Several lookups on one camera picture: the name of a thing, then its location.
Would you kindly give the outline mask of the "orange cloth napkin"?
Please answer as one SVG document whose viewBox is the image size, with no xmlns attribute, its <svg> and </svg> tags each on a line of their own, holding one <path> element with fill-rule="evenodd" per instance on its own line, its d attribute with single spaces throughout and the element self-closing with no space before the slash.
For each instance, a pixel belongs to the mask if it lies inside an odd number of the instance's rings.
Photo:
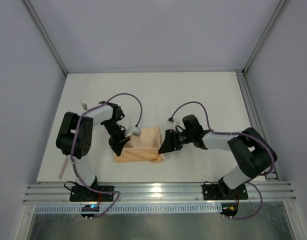
<svg viewBox="0 0 307 240">
<path fill-rule="evenodd" d="M 115 163 L 144 161 L 160 163 L 166 159 L 163 153 L 158 153 L 161 145 L 162 136 L 158 126 L 142 128 L 140 136 L 130 136 L 120 156 L 113 155 L 113 161 Z"/>
</svg>

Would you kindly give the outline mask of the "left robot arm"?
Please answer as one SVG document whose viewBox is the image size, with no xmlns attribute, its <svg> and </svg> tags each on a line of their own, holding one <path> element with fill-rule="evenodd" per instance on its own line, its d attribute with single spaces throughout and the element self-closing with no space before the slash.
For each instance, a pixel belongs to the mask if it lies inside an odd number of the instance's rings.
<svg viewBox="0 0 307 240">
<path fill-rule="evenodd" d="M 70 157 L 76 175 L 75 184 L 79 190 L 101 192 L 90 160 L 85 158 L 92 146 L 94 127 L 104 126 L 109 134 L 108 144 L 119 157 L 123 147 L 130 140 L 126 135 L 126 128 L 118 124 L 124 117 L 125 114 L 119 105 L 104 101 L 81 115 L 70 111 L 64 114 L 56 138 L 56 147 Z"/>
</svg>

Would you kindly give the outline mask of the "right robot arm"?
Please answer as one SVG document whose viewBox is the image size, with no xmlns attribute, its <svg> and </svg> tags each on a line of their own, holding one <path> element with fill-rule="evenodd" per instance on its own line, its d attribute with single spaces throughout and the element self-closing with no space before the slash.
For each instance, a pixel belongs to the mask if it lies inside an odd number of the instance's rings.
<svg viewBox="0 0 307 240">
<path fill-rule="evenodd" d="M 158 153 L 179 151 L 185 144 L 193 144 L 202 150 L 231 152 L 237 166 L 217 183 L 216 193 L 222 199 L 233 197 L 240 186 L 272 167 L 278 159 L 275 151 L 252 127 L 238 133 L 216 134 L 203 129 L 193 114 L 185 116 L 182 122 L 184 128 L 178 129 L 176 126 L 165 131 L 165 139 Z"/>
</svg>

